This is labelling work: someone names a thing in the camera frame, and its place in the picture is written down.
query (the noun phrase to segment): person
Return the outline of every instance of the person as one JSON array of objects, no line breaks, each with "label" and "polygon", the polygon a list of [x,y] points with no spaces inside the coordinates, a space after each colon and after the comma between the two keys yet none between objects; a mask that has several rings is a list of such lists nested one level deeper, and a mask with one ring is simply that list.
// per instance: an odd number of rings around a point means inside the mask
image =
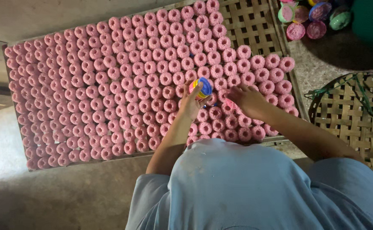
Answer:
[{"label": "person", "polygon": [[373,171],[341,139],[266,102],[253,87],[228,99],[314,160],[308,174],[282,152],[201,139],[184,151],[206,100],[188,94],[137,179],[126,229],[373,229]]}]

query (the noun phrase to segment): green rope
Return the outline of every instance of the green rope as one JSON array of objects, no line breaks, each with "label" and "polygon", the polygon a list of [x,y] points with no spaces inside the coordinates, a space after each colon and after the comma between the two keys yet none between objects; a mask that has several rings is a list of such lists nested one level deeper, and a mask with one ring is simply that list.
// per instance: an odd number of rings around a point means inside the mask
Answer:
[{"label": "green rope", "polygon": [[333,89],[336,89],[338,87],[341,87],[342,85],[348,83],[351,80],[356,81],[358,89],[360,90],[360,92],[363,96],[363,100],[361,101],[361,104],[367,110],[367,112],[373,117],[373,109],[371,108],[369,97],[366,94],[365,88],[361,85],[361,83],[360,83],[360,81],[357,77],[357,74],[353,74],[353,76],[350,77],[347,80],[344,80],[343,78],[339,79],[338,81],[335,82],[335,83],[339,83],[336,87],[327,87],[327,88],[323,87],[321,89],[309,91],[308,93],[304,94],[304,97],[309,98],[311,100],[314,100],[316,97],[319,97],[321,94],[324,94],[324,93],[330,94],[329,91],[331,91]]}]

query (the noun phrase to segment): pink rice cake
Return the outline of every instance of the pink rice cake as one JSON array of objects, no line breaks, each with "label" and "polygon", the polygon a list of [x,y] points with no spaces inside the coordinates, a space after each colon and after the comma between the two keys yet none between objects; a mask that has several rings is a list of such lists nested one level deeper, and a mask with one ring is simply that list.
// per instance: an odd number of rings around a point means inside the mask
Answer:
[{"label": "pink rice cake", "polygon": [[194,11],[191,6],[184,6],[181,10],[181,18],[183,20],[191,19],[193,18]]},{"label": "pink rice cake", "polygon": [[101,151],[102,151],[102,148],[101,147],[95,147],[95,148],[92,148],[91,151],[90,151],[90,155],[93,159],[101,159]]},{"label": "pink rice cake", "polygon": [[138,107],[139,107],[139,110],[141,112],[146,113],[146,112],[148,112],[148,111],[151,110],[151,101],[149,101],[149,100],[142,100],[142,101],[140,101]]},{"label": "pink rice cake", "polygon": [[131,18],[129,18],[128,16],[124,16],[124,17],[120,18],[120,26],[123,29],[131,28],[132,27]]},{"label": "pink rice cake", "polygon": [[212,129],[215,132],[222,132],[225,129],[225,122],[221,119],[215,119],[212,121]]},{"label": "pink rice cake", "polygon": [[132,25],[134,27],[143,27],[144,26],[144,18],[143,16],[136,14],[131,19]]},{"label": "pink rice cake", "polygon": [[222,24],[217,24],[212,28],[213,36],[217,39],[224,37],[226,35],[227,29]]},{"label": "pink rice cake", "polygon": [[199,15],[196,18],[196,26],[198,26],[199,29],[208,28],[209,27],[209,18],[205,15]]},{"label": "pink rice cake", "polygon": [[91,160],[91,152],[90,152],[90,149],[83,149],[81,150],[80,154],[79,154],[79,157],[82,161],[84,162],[88,162]]},{"label": "pink rice cake", "polygon": [[130,141],[130,142],[127,142],[126,144],[124,144],[124,151],[126,154],[133,154],[135,153],[135,150],[136,150],[136,145],[134,143],[134,141]]},{"label": "pink rice cake", "polygon": [[267,102],[273,104],[274,106],[277,106],[278,99],[275,95],[273,95],[273,94],[266,95],[265,99],[266,99]]},{"label": "pink rice cake", "polygon": [[150,124],[147,127],[147,133],[150,137],[156,137],[159,134],[159,127],[156,124]]},{"label": "pink rice cake", "polygon": [[239,137],[240,141],[248,142],[248,141],[250,141],[250,139],[252,139],[252,132],[247,127],[239,128],[238,137]]},{"label": "pink rice cake", "polygon": [[161,125],[161,127],[159,128],[159,132],[161,133],[163,137],[165,137],[170,127],[171,127],[171,124],[169,123],[165,123]]},{"label": "pink rice cake", "polygon": [[189,31],[186,33],[186,42],[189,44],[192,44],[194,42],[197,42],[199,40],[199,34],[196,31]]},{"label": "pink rice cake", "polygon": [[157,17],[155,16],[154,13],[148,12],[144,16],[144,21],[145,21],[145,24],[147,24],[147,25],[156,24],[157,23]]},{"label": "pink rice cake", "polygon": [[188,136],[196,136],[197,133],[198,133],[198,125],[196,125],[195,123],[192,123],[189,128]]},{"label": "pink rice cake", "polygon": [[253,126],[250,130],[252,132],[252,138],[256,141],[261,142],[266,136],[264,128],[259,125]]},{"label": "pink rice cake", "polygon": [[220,12],[215,11],[215,12],[210,13],[209,24],[211,26],[221,24],[222,22],[223,22],[223,16]]},{"label": "pink rice cake", "polygon": [[269,80],[273,83],[282,81],[285,74],[280,68],[271,69],[269,72]]},{"label": "pink rice cake", "polygon": [[225,130],[225,141],[236,142],[237,140],[239,140],[239,136],[236,130],[234,129]]},{"label": "pink rice cake", "polygon": [[156,114],[155,114],[155,120],[160,123],[160,124],[164,124],[164,123],[167,123],[168,122],[168,113],[165,112],[165,111],[158,111]]},{"label": "pink rice cake", "polygon": [[149,150],[148,141],[146,139],[139,139],[137,141],[136,146],[137,146],[138,152],[146,152]]},{"label": "pink rice cake", "polygon": [[219,2],[218,0],[208,0],[206,2],[206,10],[208,13],[214,13],[219,10]]},{"label": "pink rice cake", "polygon": [[264,82],[269,79],[270,72],[266,68],[260,68],[254,74],[256,82]]},{"label": "pink rice cake", "polygon": [[274,91],[274,83],[272,81],[266,80],[259,85],[259,92],[263,95],[272,94]]},{"label": "pink rice cake", "polygon": [[142,120],[146,125],[151,125],[155,123],[155,115],[153,112],[146,112],[142,116]]},{"label": "pink rice cake", "polygon": [[188,137],[188,139],[186,140],[186,145],[188,146],[188,145],[194,143],[197,140],[199,140],[199,138],[197,136]]},{"label": "pink rice cake", "polygon": [[225,139],[225,135],[220,132],[213,132],[210,136],[211,138],[219,138],[219,139]]},{"label": "pink rice cake", "polygon": [[209,135],[212,132],[212,126],[209,122],[199,123],[199,132],[203,135]]},{"label": "pink rice cake", "polygon": [[294,116],[298,117],[298,110],[294,106],[285,108],[285,111],[288,112],[291,115],[294,115]]},{"label": "pink rice cake", "polygon": [[112,146],[111,151],[114,156],[122,156],[124,154],[124,145],[122,143],[115,144]]},{"label": "pink rice cake", "polygon": [[265,68],[268,70],[274,69],[279,65],[280,57],[276,54],[269,54],[265,58]]},{"label": "pink rice cake", "polygon": [[288,108],[294,104],[294,97],[290,94],[282,94],[278,97],[278,106]]},{"label": "pink rice cake", "polygon": [[247,59],[240,59],[236,62],[239,73],[245,73],[250,70],[250,62]]},{"label": "pink rice cake", "polygon": [[279,63],[279,68],[287,73],[287,72],[290,72],[293,68],[294,68],[294,65],[296,64],[296,62],[294,61],[293,58],[291,57],[284,57],[280,60],[280,63]]},{"label": "pink rice cake", "polygon": [[274,137],[274,136],[277,136],[277,134],[279,134],[277,130],[271,128],[270,125],[268,124],[264,124],[263,128],[265,130],[266,135],[269,137]]},{"label": "pink rice cake", "polygon": [[206,4],[199,0],[199,1],[196,1],[194,4],[193,4],[193,11],[195,12],[195,15],[204,15],[206,13]]},{"label": "pink rice cake", "polygon": [[80,161],[80,150],[74,149],[69,153],[70,162],[79,162]]},{"label": "pink rice cake", "polygon": [[108,20],[108,26],[109,26],[110,29],[112,29],[112,30],[118,30],[118,29],[121,29],[120,19],[117,18],[117,17],[111,17],[111,18]]}]

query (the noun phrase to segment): wooden frame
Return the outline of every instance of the wooden frame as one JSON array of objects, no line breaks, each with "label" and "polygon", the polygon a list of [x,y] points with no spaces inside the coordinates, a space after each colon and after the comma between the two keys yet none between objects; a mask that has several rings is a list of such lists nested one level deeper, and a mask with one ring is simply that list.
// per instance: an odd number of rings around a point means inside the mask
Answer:
[{"label": "wooden frame", "polygon": [[[171,9],[175,9],[175,8],[179,9],[184,6],[191,5],[195,1],[196,0],[185,0],[179,3],[166,5],[164,7],[159,7],[159,8],[151,9],[148,11],[130,14],[128,16],[131,17],[135,14],[145,15],[148,12],[157,12],[160,9],[166,9],[168,11]],[[219,2],[220,2],[219,11],[222,13],[224,17],[223,24],[226,26],[228,30],[226,35],[230,38],[232,42],[232,47],[235,47],[236,45],[238,46],[244,45],[249,42],[249,45],[252,48],[253,55],[257,55],[257,54],[267,55],[271,52],[274,52],[280,56],[290,55],[288,46],[287,46],[287,39],[286,39],[284,30],[283,30],[282,24],[278,20],[276,20],[276,15],[278,11],[277,0],[247,0],[247,1],[246,0],[219,0]],[[27,41],[27,40],[39,39],[43,37],[44,36],[38,36],[35,38],[25,39],[25,40],[21,40],[18,42],[10,43],[9,45],[11,46],[11,45],[15,45],[20,42]],[[7,46],[8,45],[2,46],[5,60],[6,60],[6,56],[4,54],[4,50]],[[9,81],[11,81],[11,78],[9,76],[11,69],[8,68],[7,66],[6,68],[7,68]],[[285,79],[291,81],[291,84],[293,86],[291,94],[295,98],[295,106],[299,111],[299,117],[309,120],[308,117],[306,116],[304,105],[301,99],[301,93],[298,88],[295,71],[293,70],[287,73],[285,76]],[[286,139],[286,137],[282,135],[278,135],[276,137],[264,138],[261,144],[270,146],[270,145],[276,145],[277,142],[284,142],[284,141],[288,141],[288,139]],[[114,157],[114,159],[112,160],[121,160],[121,159],[132,158],[132,157],[148,156],[152,154],[153,154],[153,151],[148,151],[144,153],[136,153],[132,155],[125,154],[120,157]],[[89,163],[98,163],[98,162],[108,162],[108,161],[92,159],[89,162],[71,163],[69,167],[75,166],[75,165],[84,165],[84,164],[89,164]]]}]

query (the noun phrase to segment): pink rice cake in mold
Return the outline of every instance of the pink rice cake in mold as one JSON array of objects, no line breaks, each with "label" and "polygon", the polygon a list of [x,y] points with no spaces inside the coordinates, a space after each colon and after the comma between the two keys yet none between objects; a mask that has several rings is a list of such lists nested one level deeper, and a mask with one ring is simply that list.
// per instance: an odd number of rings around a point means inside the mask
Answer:
[{"label": "pink rice cake in mold", "polygon": [[282,81],[284,77],[285,74],[280,68],[274,68],[269,71],[269,80],[273,83]]},{"label": "pink rice cake in mold", "polygon": [[161,125],[161,127],[159,128],[159,132],[161,133],[161,136],[165,137],[166,133],[169,130],[169,127],[171,127],[169,123],[165,123]]},{"label": "pink rice cake in mold", "polygon": [[273,95],[273,94],[266,95],[265,99],[266,99],[267,102],[273,104],[274,106],[277,106],[278,99],[275,95]]},{"label": "pink rice cake in mold", "polygon": [[122,156],[124,154],[124,145],[122,143],[115,144],[112,146],[111,151],[114,156]]},{"label": "pink rice cake in mold", "polygon": [[112,160],[114,154],[112,153],[111,147],[106,147],[101,150],[101,157],[103,160]]},{"label": "pink rice cake in mold", "polygon": [[199,29],[208,28],[209,27],[209,18],[205,15],[199,15],[196,18],[196,26],[198,26]]},{"label": "pink rice cake in mold", "polygon": [[135,145],[134,141],[130,141],[130,142],[127,142],[126,144],[124,144],[124,152],[126,154],[129,154],[129,155],[134,154],[136,149],[137,148],[136,148],[136,145]]},{"label": "pink rice cake in mold", "polygon": [[294,61],[293,58],[284,57],[280,60],[279,68],[283,72],[290,72],[294,68],[295,64],[296,64],[296,62]]},{"label": "pink rice cake in mold", "polygon": [[247,127],[239,128],[238,137],[240,141],[248,142],[250,139],[252,139],[252,132]]},{"label": "pink rice cake in mold", "polygon": [[168,21],[168,12],[166,9],[160,9],[157,11],[157,21],[159,23]]},{"label": "pink rice cake in mold", "polygon": [[193,18],[194,11],[191,6],[184,6],[181,10],[181,18],[183,20],[191,19]]},{"label": "pink rice cake in mold", "polygon": [[142,100],[139,102],[139,110],[143,113],[146,113],[148,111],[150,111],[152,108],[151,108],[151,101],[149,100]]},{"label": "pink rice cake in mold", "polygon": [[264,124],[263,128],[265,130],[266,135],[269,137],[274,137],[274,136],[277,136],[277,134],[279,134],[277,130],[271,128],[270,125],[268,124]]},{"label": "pink rice cake in mold", "polygon": [[155,16],[154,13],[148,12],[144,16],[144,21],[145,21],[145,24],[147,24],[147,25],[156,24],[157,23],[157,17]]},{"label": "pink rice cake in mold", "polygon": [[156,114],[155,114],[155,120],[160,123],[160,124],[164,124],[164,123],[167,123],[168,121],[168,113],[165,112],[165,111],[158,111]]},{"label": "pink rice cake in mold", "polygon": [[290,94],[282,94],[278,96],[278,106],[281,108],[288,108],[294,104],[294,97]]},{"label": "pink rice cake in mold", "polygon": [[189,128],[188,136],[196,136],[198,133],[198,125],[195,123],[192,123]]},{"label": "pink rice cake in mold", "polygon": [[285,111],[290,113],[291,115],[294,115],[294,116],[298,117],[298,110],[294,106],[285,108]]},{"label": "pink rice cake in mold", "polygon": [[223,22],[223,16],[220,12],[215,11],[215,12],[210,13],[209,24],[211,26],[221,24],[222,22]]},{"label": "pink rice cake in mold", "polygon": [[272,81],[266,80],[259,85],[259,92],[263,95],[272,94],[274,91],[274,83]]},{"label": "pink rice cake in mold", "polygon": [[265,58],[265,68],[268,70],[274,69],[279,65],[280,57],[276,54],[269,54]]},{"label": "pink rice cake in mold", "polygon": [[156,137],[159,134],[159,127],[156,124],[150,124],[147,127],[147,133],[150,137]]},{"label": "pink rice cake in mold", "polygon": [[80,150],[74,149],[69,153],[70,162],[79,162],[80,161]]},{"label": "pink rice cake in mold", "polygon": [[236,142],[237,140],[239,140],[239,136],[236,130],[234,129],[225,130],[225,141]]},{"label": "pink rice cake in mold", "polygon": [[221,119],[215,119],[212,121],[212,129],[215,132],[222,132],[225,129],[225,122]]},{"label": "pink rice cake in mold", "polygon": [[155,115],[153,112],[146,112],[142,116],[142,120],[146,125],[151,125],[155,123]]},{"label": "pink rice cake in mold", "polygon": [[259,142],[261,142],[266,136],[264,128],[259,125],[253,126],[250,130],[252,132],[252,138]]},{"label": "pink rice cake in mold", "polygon": [[219,139],[225,139],[225,135],[220,132],[213,132],[210,136],[211,138],[219,138]]},{"label": "pink rice cake in mold", "polygon": [[199,40],[199,34],[196,31],[189,31],[186,33],[186,42],[189,44],[192,44],[194,42],[197,42]]},{"label": "pink rice cake in mold", "polygon": [[212,132],[212,126],[210,125],[209,122],[201,122],[199,123],[199,132],[202,135],[209,135]]},{"label": "pink rice cake in mold", "polygon": [[199,0],[193,4],[195,15],[204,15],[206,13],[206,4]]}]

